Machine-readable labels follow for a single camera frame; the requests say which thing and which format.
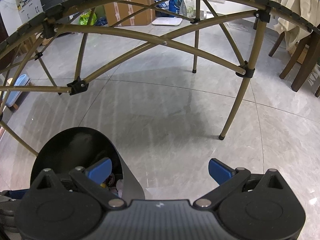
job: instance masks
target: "silver screw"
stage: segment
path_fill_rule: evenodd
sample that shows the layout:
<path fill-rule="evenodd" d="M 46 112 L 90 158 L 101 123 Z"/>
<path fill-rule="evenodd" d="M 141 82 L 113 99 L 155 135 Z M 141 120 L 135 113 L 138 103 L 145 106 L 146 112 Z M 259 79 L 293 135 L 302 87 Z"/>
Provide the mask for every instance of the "silver screw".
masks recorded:
<path fill-rule="evenodd" d="M 121 198 L 114 198 L 108 202 L 110 207 L 121 207 L 124 205 L 124 201 Z"/>
<path fill-rule="evenodd" d="M 211 205 L 211 201 L 209 199 L 206 198 L 200 198 L 196 201 L 196 205 L 198 207 L 208 207 Z"/>

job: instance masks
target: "white wall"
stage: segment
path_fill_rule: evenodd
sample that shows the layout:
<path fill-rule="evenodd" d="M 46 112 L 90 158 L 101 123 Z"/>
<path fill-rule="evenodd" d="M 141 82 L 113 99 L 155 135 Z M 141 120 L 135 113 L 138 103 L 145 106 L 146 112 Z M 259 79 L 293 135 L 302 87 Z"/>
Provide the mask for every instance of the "white wall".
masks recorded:
<path fill-rule="evenodd" d="M 237 13 L 237 12 L 248 11 L 248 10 L 253 9 L 250 6 L 246 6 L 246 5 L 242 5 L 242 4 L 234 3 L 234 2 L 229 2 L 229 1 L 226 1 L 224 4 L 212 3 L 212 2 L 210 2 L 210 4 L 218 14 L 230 14 L 230 13 Z M 201 9 L 203 9 L 203 8 L 205 8 L 205 4 L 202 2 Z M 254 22 L 255 18 L 251 17 L 251 18 L 247 18 L 246 20 Z M 270 23 L 267 24 L 267 27 L 270 29 L 273 29 L 273 25 L 275 25 L 277 23 L 278 23 L 277 20 L 271 18 Z"/>
<path fill-rule="evenodd" d="M 10 36 L 22 25 L 15 0 L 0 0 L 0 12 L 4 26 Z"/>

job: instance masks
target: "gray tile floor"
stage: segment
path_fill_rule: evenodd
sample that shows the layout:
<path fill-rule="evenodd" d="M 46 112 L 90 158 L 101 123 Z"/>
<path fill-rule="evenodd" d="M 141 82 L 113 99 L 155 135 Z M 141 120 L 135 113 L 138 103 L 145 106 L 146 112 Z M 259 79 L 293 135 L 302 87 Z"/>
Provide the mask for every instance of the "gray tile floor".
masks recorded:
<path fill-rule="evenodd" d="M 163 35 L 175 27 L 128 28 Z M 255 33 L 250 24 L 247 29 L 230 29 L 245 59 Z M 43 56 L 58 85 L 73 78 L 81 38 L 82 34 L 60 37 Z M 298 93 L 291 90 L 298 65 L 285 80 L 279 78 L 290 56 L 281 44 L 268 57 L 276 39 L 274 32 L 267 31 L 255 75 L 224 141 L 217 137 L 241 78 L 201 58 L 197 73 L 192 74 L 193 56 L 164 46 L 109 70 L 91 82 L 86 93 L 25 95 L 8 125 L 37 151 L 69 127 L 101 131 L 115 144 L 149 199 L 193 201 L 217 187 L 207 171 L 213 157 L 254 173 L 277 168 L 307 213 L 300 239 L 319 239 L 320 100 L 309 82 Z M 176 40 L 192 45 L 194 36 Z M 142 43 L 90 34 L 82 78 Z M 200 31 L 199 48 L 237 64 L 219 26 Z M 34 84 L 50 84 L 38 62 L 30 61 L 24 73 Z M 0 189 L 28 187 L 35 157 L 7 133 L 0 140 L 0 153 Z"/>

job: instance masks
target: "green plastic bag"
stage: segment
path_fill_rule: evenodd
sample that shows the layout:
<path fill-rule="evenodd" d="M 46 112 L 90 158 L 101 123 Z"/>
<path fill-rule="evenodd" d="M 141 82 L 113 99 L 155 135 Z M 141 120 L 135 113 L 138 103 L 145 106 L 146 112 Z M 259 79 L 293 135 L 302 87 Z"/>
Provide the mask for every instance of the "green plastic bag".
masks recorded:
<path fill-rule="evenodd" d="M 80 25 L 87 25 L 90 13 L 91 13 L 91 10 L 89 12 L 87 12 L 87 13 L 84 13 L 84 14 L 80 15 L 80 19 L 79 19 L 79 24 Z M 96 21 L 97 21 L 97 16 L 96 16 L 95 13 L 93 13 L 90 25 L 94 25 L 96 23 Z"/>

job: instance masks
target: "wooden chair leg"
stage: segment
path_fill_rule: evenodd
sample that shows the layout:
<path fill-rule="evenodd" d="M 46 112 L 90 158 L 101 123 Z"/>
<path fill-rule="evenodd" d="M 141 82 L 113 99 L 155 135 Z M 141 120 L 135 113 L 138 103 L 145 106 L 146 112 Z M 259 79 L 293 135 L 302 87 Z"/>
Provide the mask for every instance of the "wooden chair leg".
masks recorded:
<path fill-rule="evenodd" d="M 315 96 L 316 96 L 317 98 L 320 96 L 320 86 L 319 86 L 317 92 L 315 93 Z"/>
<path fill-rule="evenodd" d="M 273 45 L 273 48 L 269 52 L 269 57 L 272 57 L 276 50 L 279 48 L 282 40 L 284 39 L 284 32 L 280 34 L 279 38 L 277 39 L 276 43 Z"/>
<path fill-rule="evenodd" d="M 320 36 L 316 33 L 312 33 L 311 35 L 311 42 L 309 46 L 308 53 L 306 55 L 303 64 L 294 79 L 291 88 L 293 91 L 298 92 L 300 87 L 303 83 L 307 80 L 308 76 L 310 75 L 311 71 L 315 67 L 318 58 L 320 55 Z"/>
<path fill-rule="evenodd" d="M 297 62 L 297 60 L 300 57 L 303 49 L 305 48 L 307 42 L 309 41 L 309 38 L 310 38 L 310 36 L 305 37 L 301 41 L 299 41 L 299 44 L 298 44 L 298 46 L 296 48 L 296 51 L 294 52 L 294 54 L 292 55 L 291 59 L 289 60 L 289 62 L 285 66 L 284 70 L 279 75 L 279 77 L 281 79 L 284 79 L 288 75 L 290 70 L 292 70 L 294 64 Z"/>

